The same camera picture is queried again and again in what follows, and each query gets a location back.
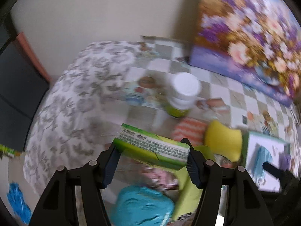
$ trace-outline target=white wall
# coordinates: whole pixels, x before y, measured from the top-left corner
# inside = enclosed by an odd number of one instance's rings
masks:
[[[50,75],[101,40],[192,40],[198,0],[18,0],[12,16]]]
[[[9,191],[8,183],[8,157],[3,156],[0,159],[0,197],[6,206],[7,210],[14,216],[14,211],[7,199],[7,193]]]

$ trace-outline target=yellow sponge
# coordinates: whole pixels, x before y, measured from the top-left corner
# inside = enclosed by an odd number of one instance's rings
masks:
[[[212,121],[205,132],[205,142],[214,154],[226,157],[231,162],[239,160],[242,149],[242,135],[240,130],[230,129],[219,121]]]

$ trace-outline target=gray leaf pattern cushion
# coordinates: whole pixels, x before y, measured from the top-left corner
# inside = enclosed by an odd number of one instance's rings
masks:
[[[49,91],[33,121],[23,167],[37,194],[59,165],[81,167],[112,142],[116,125],[104,117],[103,104],[120,90],[138,52],[138,43],[91,43]]]

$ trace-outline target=blue cloth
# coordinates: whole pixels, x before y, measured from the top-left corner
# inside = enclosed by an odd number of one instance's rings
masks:
[[[254,167],[253,167],[253,177],[257,179],[264,178],[265,171],[262,168],[264,162],[272,162],[272,155],[270,152],[263,146],[260,146],[256,155]]]
[[[111,213],[115,226],[165,226],[173,213],[174,203],[161,192],[147,187],[123,188]]]
[[[25,224],[28,224],[31,218],[31,210],[28,205],[25,204],[23,193],[19,189],[19,185],[17,183],[11,183],[9,185],[7,199],[13,208],[14,213],[18,215]]]

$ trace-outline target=green label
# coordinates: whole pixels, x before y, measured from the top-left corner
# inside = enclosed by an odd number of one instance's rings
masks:
[[[155,154],[187,162],[190,149],[187,144],[178,143],[125,124],[121,126],[116,138]]]
[[[166,112],[168,114],[170,114],[171,116],[176,117],[176,118],[186,116],[188,114],[189,110],[190,110],[190,109],[188,109],[188,110],[178,110],[178,109],[172,107],[170,104],[167,104],[165,106],[165,109],[166,109]]]

